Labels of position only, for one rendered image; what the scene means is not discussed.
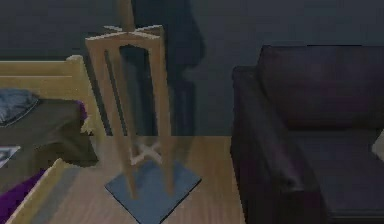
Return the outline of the wooden floor lamp stand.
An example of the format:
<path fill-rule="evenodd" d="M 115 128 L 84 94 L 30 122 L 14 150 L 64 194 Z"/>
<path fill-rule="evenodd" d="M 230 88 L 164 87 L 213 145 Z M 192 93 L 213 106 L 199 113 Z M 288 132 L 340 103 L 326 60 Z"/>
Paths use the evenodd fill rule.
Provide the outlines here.
<path fill-rule="evenodd" d="M 119 27 L 109 26 L 105 34 L 85 39 L 122 168 L 105 189 L 138 224 L 161 224 L 201 178 L 174 160 L 164 29 L 138 28 L 132 0 L 117 0 L 117 8 Z M 120 54 L 128 45 L 149 56 L 157 127 L 152 144 L 135 130 Z"/>

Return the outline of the dark purple sofa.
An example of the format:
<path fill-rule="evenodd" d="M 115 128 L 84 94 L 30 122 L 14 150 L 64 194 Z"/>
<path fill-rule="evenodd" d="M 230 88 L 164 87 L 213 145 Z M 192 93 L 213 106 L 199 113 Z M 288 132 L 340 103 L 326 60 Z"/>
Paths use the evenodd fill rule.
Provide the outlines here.
<path fill-rule="evenodd" d="M 384 224 L 384 46 L 264 46 L 232 73 L 246 224 Z"/>

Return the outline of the grey pillow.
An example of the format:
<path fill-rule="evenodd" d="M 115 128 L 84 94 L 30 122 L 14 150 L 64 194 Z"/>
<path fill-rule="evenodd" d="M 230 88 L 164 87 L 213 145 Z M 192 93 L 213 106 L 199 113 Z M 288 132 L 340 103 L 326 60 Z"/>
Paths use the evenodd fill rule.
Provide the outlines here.
<path fill-rule="evenodd" d="M 39 103 L 39 97 L 26 89 L 0 88 L 0 127 L 26 116 Z"/>

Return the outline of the cream cushion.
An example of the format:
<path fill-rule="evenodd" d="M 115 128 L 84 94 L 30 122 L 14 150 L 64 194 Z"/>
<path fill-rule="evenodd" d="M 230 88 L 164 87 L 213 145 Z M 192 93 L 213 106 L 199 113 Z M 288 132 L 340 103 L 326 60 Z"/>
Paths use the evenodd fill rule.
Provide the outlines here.
<path fill-rule="evenodd" d="M 372 145 L 372 152 L 384 162 L 384 129 Z"/>

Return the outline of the white grey book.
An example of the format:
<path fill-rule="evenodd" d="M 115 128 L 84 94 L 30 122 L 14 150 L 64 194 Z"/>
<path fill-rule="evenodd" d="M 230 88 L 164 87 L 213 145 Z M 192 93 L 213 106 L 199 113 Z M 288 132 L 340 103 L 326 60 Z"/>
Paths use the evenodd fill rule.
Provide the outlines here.
<path fill-rule="evenodd" d="M 20 146 L 0 146 L 0 168 L 20 149 Z"/>

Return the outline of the wooden frame bed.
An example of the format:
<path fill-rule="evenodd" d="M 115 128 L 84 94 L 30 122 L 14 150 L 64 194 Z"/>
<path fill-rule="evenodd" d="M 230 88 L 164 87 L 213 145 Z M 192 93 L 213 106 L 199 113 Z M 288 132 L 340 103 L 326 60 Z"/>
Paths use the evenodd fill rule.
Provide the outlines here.
<path fill-rule="evenodd" d="M 26 89 L 38 105 L 7 127 L 0 146 L 20 146 L 0 168 L 0 224 L 30 224 L 69 165 L 98 162 L 91 136 L 105 136 L 84 59 L 0 61 L 0 88 Z"/>

